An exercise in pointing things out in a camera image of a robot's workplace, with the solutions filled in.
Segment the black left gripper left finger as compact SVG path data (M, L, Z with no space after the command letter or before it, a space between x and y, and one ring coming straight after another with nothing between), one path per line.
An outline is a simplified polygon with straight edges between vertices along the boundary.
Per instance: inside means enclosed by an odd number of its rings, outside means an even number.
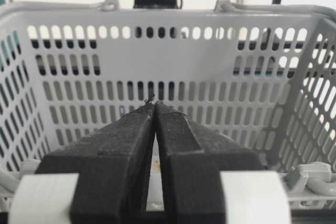
M155 106L146 104L63 146L25 175L9 223L121 223L144 210Z

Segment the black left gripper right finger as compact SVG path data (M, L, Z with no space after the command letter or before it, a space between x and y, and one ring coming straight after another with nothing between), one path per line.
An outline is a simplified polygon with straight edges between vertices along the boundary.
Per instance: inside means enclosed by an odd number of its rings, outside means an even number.
M176 223L290 223L287 195L258 154L155 105L165 212Z

